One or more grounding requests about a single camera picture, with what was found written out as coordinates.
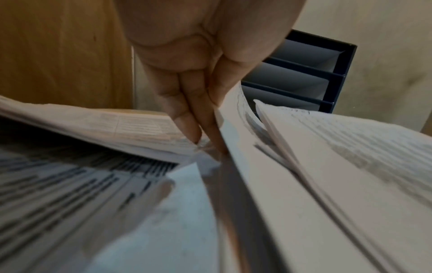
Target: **file organizer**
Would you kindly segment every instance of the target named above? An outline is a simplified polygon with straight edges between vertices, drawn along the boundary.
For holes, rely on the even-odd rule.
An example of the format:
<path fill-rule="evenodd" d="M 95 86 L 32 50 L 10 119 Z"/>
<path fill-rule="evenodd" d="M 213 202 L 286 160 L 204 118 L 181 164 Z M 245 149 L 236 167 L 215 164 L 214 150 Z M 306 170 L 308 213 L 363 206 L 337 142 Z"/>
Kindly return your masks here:
<path fill-rule="evenodd" d="M 242 80 L 252 110 L 254 99 L 331 113 L 357 46 L 292 30 L 285 41 Z"/>

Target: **finger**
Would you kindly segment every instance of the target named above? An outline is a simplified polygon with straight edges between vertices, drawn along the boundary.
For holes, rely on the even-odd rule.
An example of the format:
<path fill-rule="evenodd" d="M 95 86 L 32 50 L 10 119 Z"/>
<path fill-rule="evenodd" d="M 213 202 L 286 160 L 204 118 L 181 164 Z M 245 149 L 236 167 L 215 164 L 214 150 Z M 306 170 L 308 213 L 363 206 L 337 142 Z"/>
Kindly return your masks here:
<path fill-rule="evenodd" d="M 203 70 L 180 73 L 180 86 L 189 107 L 211 142 L 220 151 L 227 153 L 225 142 L 216 123 L 212 101 L 208 96 Z"/>
<path fill-rule="evenodd" d="M 163 110 L 190 141 L 198 143 L 201 139 L 201 128 L 180 90 L 178 75 L 147 65 L 144 65 L 144 70 Z"/>
<path fill-rule="evenodd" d="M 256 62 L 236 62 L 222 55 L 210 76 L 208 90 L 211 101 L 215 105 L 220 106 L 226 93 L 256 65 Z"/>

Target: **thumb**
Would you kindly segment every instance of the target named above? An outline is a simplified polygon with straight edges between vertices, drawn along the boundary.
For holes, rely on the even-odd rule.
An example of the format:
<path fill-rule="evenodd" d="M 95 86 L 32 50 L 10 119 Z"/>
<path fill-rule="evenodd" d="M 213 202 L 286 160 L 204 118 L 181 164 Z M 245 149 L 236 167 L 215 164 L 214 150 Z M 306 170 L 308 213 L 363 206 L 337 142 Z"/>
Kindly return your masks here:
<path fill-rule="evenodd" d="M 208 87 L 210 100 L 219 107 L 226 93 L 241 81 L 257 64 L 257 62 L 233 61 L 222 55 L 210 76 Z"/>

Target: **palm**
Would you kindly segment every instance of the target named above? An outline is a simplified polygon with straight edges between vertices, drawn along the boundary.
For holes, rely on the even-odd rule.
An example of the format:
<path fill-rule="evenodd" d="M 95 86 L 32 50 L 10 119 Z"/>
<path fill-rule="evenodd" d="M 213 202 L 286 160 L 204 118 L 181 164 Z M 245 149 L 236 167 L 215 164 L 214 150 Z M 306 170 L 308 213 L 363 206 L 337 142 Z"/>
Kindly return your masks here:
<path fill-rule="evenodd" d="M 194 143 L 225 145 L 214 109 L 283 40 L 304 0 L 116 0 L 163 109 Z"/>

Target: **human hand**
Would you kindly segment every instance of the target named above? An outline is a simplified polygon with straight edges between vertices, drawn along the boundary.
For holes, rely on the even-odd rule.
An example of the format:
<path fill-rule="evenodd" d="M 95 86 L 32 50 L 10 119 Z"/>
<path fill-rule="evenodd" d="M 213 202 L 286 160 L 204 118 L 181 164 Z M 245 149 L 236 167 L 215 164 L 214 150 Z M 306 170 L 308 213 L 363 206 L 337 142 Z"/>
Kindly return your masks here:
<path fill-rule="evenodd" d="M 197 143 L 226 146 L 214 109 L 282 42 L 305 0 L 115 0 L 157 100 Z"/>

